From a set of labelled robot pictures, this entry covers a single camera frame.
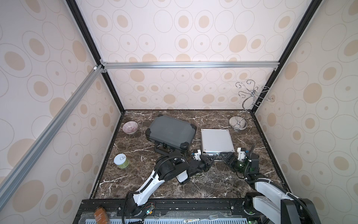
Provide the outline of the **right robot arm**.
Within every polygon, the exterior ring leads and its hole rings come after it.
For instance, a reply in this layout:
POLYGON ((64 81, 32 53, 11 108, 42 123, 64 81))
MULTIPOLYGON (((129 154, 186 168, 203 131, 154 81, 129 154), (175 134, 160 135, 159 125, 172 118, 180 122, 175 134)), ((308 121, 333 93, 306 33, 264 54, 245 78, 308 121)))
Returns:
POLYGON ((260 157, 253 150, 254 147, 249 151, 241 150, 238 155, 234 152, 218 154, 233 172, 242 174, 242 179, 255 190, 246 194, 242 204, 244 212, 247 215, 259 212, 274 224, 320 224, 313 202, 295 196, 262 174, 260 157))

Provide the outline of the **silver aluminium poker case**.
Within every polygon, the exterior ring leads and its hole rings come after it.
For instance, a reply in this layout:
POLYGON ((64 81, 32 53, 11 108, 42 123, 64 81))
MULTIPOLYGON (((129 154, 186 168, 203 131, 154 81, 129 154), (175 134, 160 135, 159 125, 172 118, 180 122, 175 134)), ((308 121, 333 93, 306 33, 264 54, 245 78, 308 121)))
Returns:
POLYGON ((234 153, 234 145, 228 129, 201 129, 202 154, 218 155, 234 153))

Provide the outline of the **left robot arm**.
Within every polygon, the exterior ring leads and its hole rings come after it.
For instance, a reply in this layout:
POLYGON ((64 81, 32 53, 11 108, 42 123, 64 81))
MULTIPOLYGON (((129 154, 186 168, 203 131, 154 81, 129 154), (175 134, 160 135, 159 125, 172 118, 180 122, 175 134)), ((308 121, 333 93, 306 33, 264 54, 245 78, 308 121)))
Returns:
POLYGON ((162 184, 172 179, 176 179, 180 184, 186 184, 192 176, 209 171, 215 160, 215 155, 199 155, 198 159, 188 160, 179 150, 161 156, 143 185, 137 191, 127 192, 123 214, 139 215, 150 196, 162 184))

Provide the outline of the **dark grey poker case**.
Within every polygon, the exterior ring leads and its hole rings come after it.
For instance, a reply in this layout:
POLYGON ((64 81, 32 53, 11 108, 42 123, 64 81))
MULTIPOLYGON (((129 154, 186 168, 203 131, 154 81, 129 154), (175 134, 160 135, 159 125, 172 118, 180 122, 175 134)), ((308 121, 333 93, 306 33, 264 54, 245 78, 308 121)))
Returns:
POLYGON ((160 114, 145 131, 147 140, 186 153, 196 135, 197 126, 160 114))

